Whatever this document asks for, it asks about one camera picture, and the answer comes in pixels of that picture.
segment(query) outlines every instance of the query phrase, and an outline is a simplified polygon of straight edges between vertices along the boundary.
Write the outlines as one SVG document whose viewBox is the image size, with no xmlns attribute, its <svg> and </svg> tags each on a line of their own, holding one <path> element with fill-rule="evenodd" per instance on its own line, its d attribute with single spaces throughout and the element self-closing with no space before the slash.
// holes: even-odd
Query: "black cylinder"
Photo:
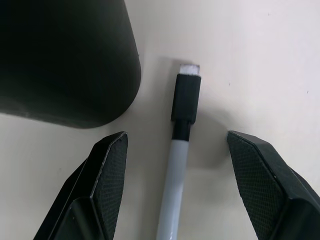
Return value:
<svg viewBox="0 0 320 240">
<path fill-rule="evenodd" d="M 123 0 L 0 1 L 0 112 L 75 128 L 119 117 L 141 68 Z"/>
</svg>

